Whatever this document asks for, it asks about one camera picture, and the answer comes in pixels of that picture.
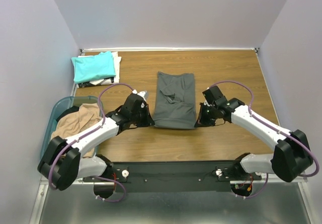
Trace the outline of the dark grey t-shirt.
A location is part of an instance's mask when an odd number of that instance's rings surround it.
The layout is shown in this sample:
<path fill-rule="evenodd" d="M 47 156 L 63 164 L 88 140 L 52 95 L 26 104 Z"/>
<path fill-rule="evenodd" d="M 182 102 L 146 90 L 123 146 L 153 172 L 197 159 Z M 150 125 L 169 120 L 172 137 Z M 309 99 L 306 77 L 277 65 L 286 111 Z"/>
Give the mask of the dark grey t-shirt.
<path fill-rule="evenodd" d="M 154 126 L 190 130 L 197 118 L 195 78 L 192 73 L 180 75 L 157 73 Z"/>

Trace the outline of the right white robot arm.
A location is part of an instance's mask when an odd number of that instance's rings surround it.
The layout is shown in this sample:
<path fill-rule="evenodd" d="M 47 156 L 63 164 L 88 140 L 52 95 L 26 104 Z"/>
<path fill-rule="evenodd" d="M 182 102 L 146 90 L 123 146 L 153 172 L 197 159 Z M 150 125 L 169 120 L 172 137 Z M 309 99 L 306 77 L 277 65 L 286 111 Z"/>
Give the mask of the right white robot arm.
<path fill-rule="evenodd" d="M 209 87 L 202 94 L 205 101 L 200 104 L 196 127 L 214 126 L 216 120 L 222 119 L 244 128 L 273 151 L 261 155 L 245 153 L 222 170 L 223 174 L 241 180 L 259 172 L 292 182 L 313 164 L 304 132 L 290 131 L 270 122 L 237 98 L 228 100 L 218 86 Z"/>

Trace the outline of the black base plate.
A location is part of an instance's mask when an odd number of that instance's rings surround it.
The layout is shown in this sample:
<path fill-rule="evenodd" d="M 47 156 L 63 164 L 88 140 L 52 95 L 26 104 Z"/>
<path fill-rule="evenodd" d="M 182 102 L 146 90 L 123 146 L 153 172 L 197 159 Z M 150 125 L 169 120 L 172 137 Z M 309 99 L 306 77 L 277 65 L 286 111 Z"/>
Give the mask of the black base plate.
<path fill-rule="evenodd" d="M 235 177 L 233 161 L 114 162 L 100 176 L 117 180 L 131 192 L 229 192 L 231 181 L 261 180 L 252 173 Z"/>

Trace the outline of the white folded t-shirt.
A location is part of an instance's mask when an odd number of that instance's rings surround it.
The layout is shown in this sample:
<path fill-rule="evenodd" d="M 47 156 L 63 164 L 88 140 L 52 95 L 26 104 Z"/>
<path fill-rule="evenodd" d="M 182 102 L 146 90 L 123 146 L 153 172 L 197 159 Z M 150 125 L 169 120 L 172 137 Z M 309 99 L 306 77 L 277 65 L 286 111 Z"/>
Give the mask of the white folded t-shirt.
<path fill-rule="evenodd" d="M 111 52 L 113 57 L 113 64 L 115 70 L 115 76 L 104 78 L 96 81 L 90 81 L 85 83 L 76 84 L 77 88 L 87 88 L 87 87 L 94 87 L 94 86 L 106 86 L 106 85 L 114 85 L 120 82 L 120 63 L 122 57 L 118 55 L 117 51 Z"/>

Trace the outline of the teal folded t-shirt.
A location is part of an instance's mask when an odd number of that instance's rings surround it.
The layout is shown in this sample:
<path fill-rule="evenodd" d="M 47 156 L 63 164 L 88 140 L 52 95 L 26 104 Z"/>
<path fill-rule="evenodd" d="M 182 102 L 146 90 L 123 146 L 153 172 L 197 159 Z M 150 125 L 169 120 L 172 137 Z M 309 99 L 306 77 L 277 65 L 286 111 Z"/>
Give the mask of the teal folded t-shirt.
<path fill-rule="evenodd" d="M 115 76 L 113 57 L 110 51 L 88 57 L 72 57 L 75 84 L 96 81 Z"/>

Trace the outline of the beige crumpled t-shirt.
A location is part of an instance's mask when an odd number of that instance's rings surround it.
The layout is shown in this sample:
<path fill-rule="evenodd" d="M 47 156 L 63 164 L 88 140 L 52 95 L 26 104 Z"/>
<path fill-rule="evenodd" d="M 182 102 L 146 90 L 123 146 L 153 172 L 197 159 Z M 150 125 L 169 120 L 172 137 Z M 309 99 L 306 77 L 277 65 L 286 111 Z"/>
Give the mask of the beige crumpled t-shirt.
<path fill-rule="evenodd" d="M 63 139 L 81 133 L 82 131 L 97 124 L 102 118 L 97 103 L 82 104 L 79 111 L 61 118 L 56 130 L 52 133 L 51 139 L 59 136 Z"/>

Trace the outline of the black garment in bin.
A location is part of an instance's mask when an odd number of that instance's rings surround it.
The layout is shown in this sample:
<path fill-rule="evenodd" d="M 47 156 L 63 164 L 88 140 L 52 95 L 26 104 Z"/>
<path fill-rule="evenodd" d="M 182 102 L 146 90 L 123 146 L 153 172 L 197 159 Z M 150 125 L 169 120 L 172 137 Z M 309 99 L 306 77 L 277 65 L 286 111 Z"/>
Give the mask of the black garment in bin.
<path fill-rule="evenodd" d="M 79 111 L 79 106 L 72 106 L 68 109 L 66 109 L 65 111 L 63 111 L 57 118 L 56 121 L 58 122 L 61 118 L 65 117 L 68 114 L 74 113 Z"/>

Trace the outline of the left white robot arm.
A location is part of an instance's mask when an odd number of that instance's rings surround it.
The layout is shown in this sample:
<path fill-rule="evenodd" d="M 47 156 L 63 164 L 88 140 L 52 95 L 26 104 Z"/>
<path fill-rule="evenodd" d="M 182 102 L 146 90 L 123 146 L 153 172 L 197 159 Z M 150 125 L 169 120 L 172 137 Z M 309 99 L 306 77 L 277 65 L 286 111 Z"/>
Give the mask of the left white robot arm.
<path fill-rule="evenodd" d="M 102 142 L 130 129 L 131 125 L 153 126 L 147 95 L 146 91 L 134 90 L 123 105 L 90 128 L 66 139 L 60 136 L 53 138 L 38 164 L 38 172 L 47 178 L 54 189 L 61 191 L 76 179 L 84 177 L 96 176 L 100 181 L 107 181 L 112 174 L 109 160 L 99 156 L 85 159 L 84 155 Z"/>

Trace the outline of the teal plastic bin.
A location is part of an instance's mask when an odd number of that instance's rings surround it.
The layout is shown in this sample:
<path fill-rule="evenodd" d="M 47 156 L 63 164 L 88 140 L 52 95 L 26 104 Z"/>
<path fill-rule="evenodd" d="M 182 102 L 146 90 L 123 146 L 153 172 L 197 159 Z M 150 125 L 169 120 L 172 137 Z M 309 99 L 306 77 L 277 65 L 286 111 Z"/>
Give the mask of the teal plastic bin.
<path fill-rule="evenodd" d="M 69 108 L 72 108 L 73 106 L 80 107 L 82 104 L 93 104 L 93 103 L 97 103 L 97 101 L 98 101 L 98 98 L 95 96 L 85 96 L 85 97 L 68 96 L 60 99 L 54 105 L 47 124 L 46 131 L 45 131 L 44 140 L 40 151 L 40 159 L 42 159 L 49 145 L 52 133 L 56 130 L 57 123 L 58 123 L 57 119 L 59 118 L 59 116 Z"/>

